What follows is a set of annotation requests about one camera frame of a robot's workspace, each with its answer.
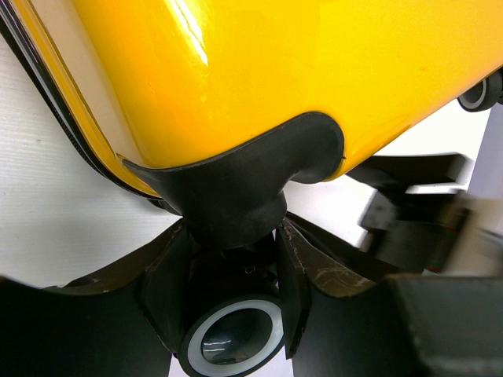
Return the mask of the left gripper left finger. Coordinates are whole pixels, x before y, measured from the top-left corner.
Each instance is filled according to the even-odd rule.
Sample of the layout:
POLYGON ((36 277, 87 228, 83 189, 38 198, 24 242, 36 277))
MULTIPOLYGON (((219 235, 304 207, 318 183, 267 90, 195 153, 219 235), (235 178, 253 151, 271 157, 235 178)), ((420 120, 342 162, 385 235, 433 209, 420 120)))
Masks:
POLYGON ((192 245, 177 223, 63 287, 3 277, 2 375, 168 375, 182 341, 192 245))

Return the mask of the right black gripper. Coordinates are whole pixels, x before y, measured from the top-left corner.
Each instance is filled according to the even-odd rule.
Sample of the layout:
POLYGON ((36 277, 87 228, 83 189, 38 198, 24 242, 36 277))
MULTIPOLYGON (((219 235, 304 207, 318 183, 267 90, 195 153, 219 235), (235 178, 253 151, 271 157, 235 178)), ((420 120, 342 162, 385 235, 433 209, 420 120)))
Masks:
POLYGON ((376 191, 360 220, 367 232, 362 250, 406 273, 500 275, 500 197, 409 191, 455 183, 469 162, 459 153, 372 156, 351 170, 376 191))

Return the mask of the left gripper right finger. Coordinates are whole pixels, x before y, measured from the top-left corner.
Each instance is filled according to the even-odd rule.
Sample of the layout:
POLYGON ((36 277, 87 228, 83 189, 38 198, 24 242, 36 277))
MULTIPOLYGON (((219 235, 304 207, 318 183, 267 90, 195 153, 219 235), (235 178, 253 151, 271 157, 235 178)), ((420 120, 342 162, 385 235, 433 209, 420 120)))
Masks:
POLYGON ((392 285, 313 246, 287 219, 277 228, 285 354, 295 376, 422 376, 392 285))

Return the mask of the yellow hard-shell suitcase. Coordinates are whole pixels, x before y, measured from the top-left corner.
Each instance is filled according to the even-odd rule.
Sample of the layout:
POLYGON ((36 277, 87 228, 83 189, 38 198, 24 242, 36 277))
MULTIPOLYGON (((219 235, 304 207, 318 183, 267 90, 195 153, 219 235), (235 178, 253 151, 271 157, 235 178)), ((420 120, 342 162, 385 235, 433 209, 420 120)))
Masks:
POLYGON ((285 352, 285 219, 391 283, 422 376, 501 375, 501 278, 363 251, 376 191, 349 175, 451 101, 502 102, 501 2, 4 1, 1 33, 83 159, 186 226, 187 375, 285 352))

